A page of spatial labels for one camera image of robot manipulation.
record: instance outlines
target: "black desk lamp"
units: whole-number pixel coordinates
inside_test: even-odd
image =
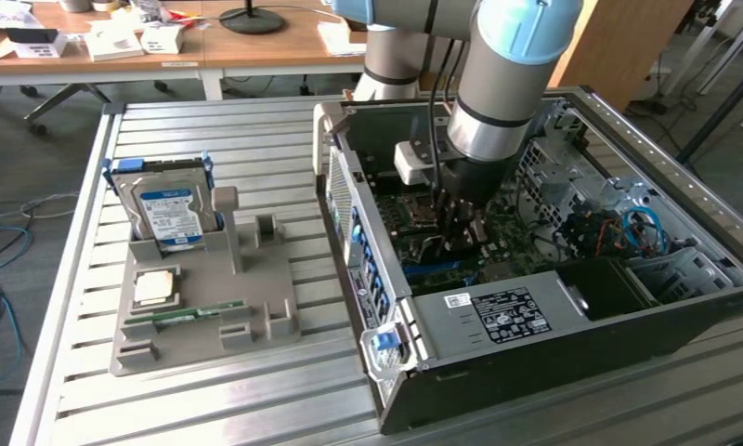
[[[253,0],[245,0],[245,7],[229,9],[221,14],[222,26],[241,34],[274,33],[285,23],[272,11],[253,7]]]

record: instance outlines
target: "gray carpet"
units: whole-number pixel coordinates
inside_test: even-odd
[[[666,66],[677,63],[682,51],[691,41],[691,36],[675,36],[670,50],[663,57]],[[697,100],[699,105],[697,111],[682,111],[681,107],[675,107],[667,115],[657,118],[671,125],[678,113],[683,112],[682,119],[671,132],[679,144],[685,144],[694,135],[742,76],[743,56],[735,61],[710,95]],[[248,93],[253,93],[264,89],[268,79],[261,77],[234,84]],[[296,96],[300,80],[300,76],[277,77],[262,96]],[[312,76],[309,83],[317,94],[340,93],[342,88],[352,85],[346,75]],[[150,83],[105,85],[102,89],[113,100],[126,102],[204,99],[198,81],[170,81],[168,84],[172,89],[170,94],[157,92]],[[54,86],[40,86],[40,91],[45,96],[52,95],[56,90]],[[88,94],[78,93],[40,120],[40,123],[49,127],[50,135],[37,138],[25,131],[21,117],[40,101],[38,98],[24,97],[18,92],[18,87],[6,87],[0,96],[0,201],[28,201],[50,193],[80,188],[82,169],[97,129],[100,104]],[[671,104],[677,100],[670,98],[667,102]],[[697,168],[715,191],[743,214],[743,130],[738,127],[725,133],[742,117],[743,103],[714,133],[710,141],[722,135],[723,139],[714,147],[702,149],[706,153],[697,162]],[[663,131],[649,119],[634,118],[634,122],[654,138],[661,137]],[[662,144],[667,149],[675,150],[667,138],[662,139]],[[48,210],[54,212],[70,203],[70,201],[56,203],[58,207],[50,206]],[[6,224],[24,224],[22,219],[5,218],[0,221]],[[34,222],[33,244],[29,252],[0,270],[0,281],[13,302],[22,332],[33,347],[44,321],[46,300],[54,281],[68,225],[68,217]],[[0,231],[0,245],[12,235],[12,233]],[[0,326],[0,373],[13,364],[14,354],[9,323],[4,321]],[[29,360],[25,360],[21,370],[9,377],[0,388],[21,388],[26,380],[28,367]],[[9,439],[18,401],[16,396],[0,397],[0,445],[6,444]]]

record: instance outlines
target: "usb port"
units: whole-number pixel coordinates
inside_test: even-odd
[[[378,311],[378,316],[381,318],[381,322],[385,322],[385,316],[387,316],[387,309],[390,308],[390,301],[387,300],[387,295],[382,293],[381,298],[381,309]]]
[[[367,285],[371,285],[375,276],[377,276],[377,265],[374,265],[374,260],[369,260],[369,263],[366,264],[365,277],[363,277],[366,279]]]
[[[381,289],[377,287],[371,288],[371,302],[374,303],[374,308],[381,304]]]

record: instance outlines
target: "aluminum table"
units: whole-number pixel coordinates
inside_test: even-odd
[[[395,436],[377,433],[313,188],[312,110],[326,100],[340,97],[108,106],[10,445],[698,445],[743,435],[743,316],[669,357]],[[201,151],[217,184],[238,188],[238,219],[274,212],[286,227],[304,337],[116,378],[130,231],[101,159]]]

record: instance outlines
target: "green circuit board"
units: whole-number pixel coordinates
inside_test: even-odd
[[[489,243],[462,258],[423,262],[417,258],[423,243],[439,243],[429,192],[403,192],[375,197],[398,261],[414,295],[426,295],[477,283],[495,282],[538,272],[553,260],[531,242],[530,232],[515,217],[502,191],[486,211]]]

